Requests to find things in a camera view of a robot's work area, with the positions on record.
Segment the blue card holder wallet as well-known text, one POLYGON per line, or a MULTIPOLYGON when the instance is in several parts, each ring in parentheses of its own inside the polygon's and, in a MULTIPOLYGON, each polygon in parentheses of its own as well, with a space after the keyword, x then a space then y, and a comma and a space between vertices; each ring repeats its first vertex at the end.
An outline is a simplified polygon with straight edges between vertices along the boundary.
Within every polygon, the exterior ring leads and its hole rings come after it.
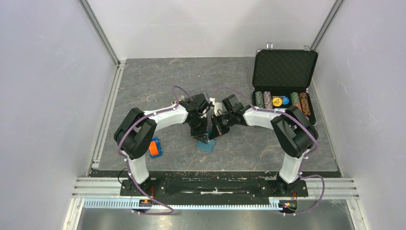
POLYGON ((196 145, 196 149, 204 151, 204 152, 212 153, 215 146, 216 146, 216 140, 215 139, 210 139, 210 140, 208 140, 207 143, 203 143, 201 141, 198 141, 197 145, 196 145))

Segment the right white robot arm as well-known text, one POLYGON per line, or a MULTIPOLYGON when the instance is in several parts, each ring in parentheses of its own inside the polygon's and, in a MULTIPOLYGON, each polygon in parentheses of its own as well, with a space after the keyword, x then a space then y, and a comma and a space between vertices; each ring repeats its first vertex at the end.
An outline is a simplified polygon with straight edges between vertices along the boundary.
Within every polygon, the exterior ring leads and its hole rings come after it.
POLYGON ((209 104, 214 107, 209 139, 227 134, 234 125, 262 127, 274 131, 285 152, 276 188, 281 195, 290 195, 296 189, 295 182, 301 175, 303 158, 316 146, 318 138, 314 126, 299 108, 292 105, 287 109, 271 110, 243 106, 233 94, 221 103, 211 97, 209 104))

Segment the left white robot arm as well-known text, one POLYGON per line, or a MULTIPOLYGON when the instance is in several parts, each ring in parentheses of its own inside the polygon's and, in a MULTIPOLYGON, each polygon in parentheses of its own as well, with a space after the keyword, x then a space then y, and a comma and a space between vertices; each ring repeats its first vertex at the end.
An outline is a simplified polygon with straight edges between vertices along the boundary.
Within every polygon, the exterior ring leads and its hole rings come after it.
POLYGON ((193 139, 208 143, 206 113, 210 108, 211 103, 201 93, 159 110, 142 111, 137 107, 130 110, 113 139, 133 180, 132 189, 138 195, 145 195, 150 190, 145 154, 154 133, 172 125, 187 124, 193 139))

